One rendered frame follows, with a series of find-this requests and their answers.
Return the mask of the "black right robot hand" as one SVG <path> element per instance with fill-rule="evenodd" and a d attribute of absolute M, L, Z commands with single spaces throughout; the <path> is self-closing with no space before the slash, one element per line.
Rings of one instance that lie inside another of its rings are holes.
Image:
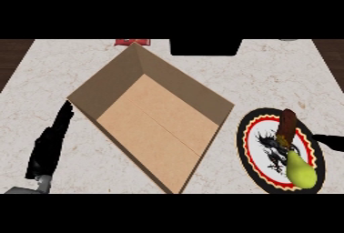
<path fill-rule="evenodd" d="M 344 152 L 344 137 L 329 135 L 313 135 L 312 138 L 322 142 L 335 151 Z"/>

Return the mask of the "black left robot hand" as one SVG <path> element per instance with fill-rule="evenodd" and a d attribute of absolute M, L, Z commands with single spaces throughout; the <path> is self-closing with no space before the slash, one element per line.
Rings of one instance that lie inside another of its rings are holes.
<path fill-rule="evenodd" d="M 59 109 L 52 126 L 45 129 L 36 140 L 25 172 L 27 179 L 36 179 L 43 175 L 50 176 L 56 170 L 64 139 L 73 116 L 73 105 L 67 101 Z"/>

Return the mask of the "black red white plate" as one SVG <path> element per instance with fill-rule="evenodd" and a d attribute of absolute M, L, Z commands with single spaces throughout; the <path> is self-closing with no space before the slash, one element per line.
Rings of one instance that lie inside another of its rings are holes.
<path fill-rule="evenodd" d="M 276 130 L 282 111 L 257 108 L 244 116 L 236 132 L 236 149 L 248 176 L 270 194 L 316 194 L 325 180 L 325 159 L 319 143 L 301 121 L 297 121 L 291 149 L 313 166 L 318 182 L 313 188 L 300 188 L 287 177 L 288 152 L 276 145 Z"/>

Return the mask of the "brown cardboard box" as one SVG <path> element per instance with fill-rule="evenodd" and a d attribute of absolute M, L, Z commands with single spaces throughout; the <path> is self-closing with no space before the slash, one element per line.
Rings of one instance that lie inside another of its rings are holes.
<path fill-rule="evenodd" d="M 132 44 L 68 96 L 167 193 L 180 193 L 234 103 Z"/>

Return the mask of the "green pear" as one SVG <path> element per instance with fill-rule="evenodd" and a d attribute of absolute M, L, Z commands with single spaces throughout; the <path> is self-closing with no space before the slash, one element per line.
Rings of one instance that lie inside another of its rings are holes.
<path fill-rule="evenodd" d="M 301 189 L 312 189 L 318 183 L 318 172 L 307 159 L 294 151 L 288 151 L 287 177 Z"/>

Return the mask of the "red object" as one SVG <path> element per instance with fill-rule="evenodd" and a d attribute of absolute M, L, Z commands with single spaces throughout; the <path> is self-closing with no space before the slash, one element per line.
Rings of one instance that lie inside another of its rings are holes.
<path fill-rule="evenodd" d="M 130 46 L 138 43 L 140 46 L 151 45 L 151 39 L 115 39 L 114 46 Z"/>

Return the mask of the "black appliance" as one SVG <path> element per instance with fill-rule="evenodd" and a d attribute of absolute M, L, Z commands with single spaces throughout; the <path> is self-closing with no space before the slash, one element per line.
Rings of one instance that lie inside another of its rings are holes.
<path fill-rule="evenodd" d="M 235 56 L 241 39 L 171 39 L 171 55 L 173 56 Z"/>

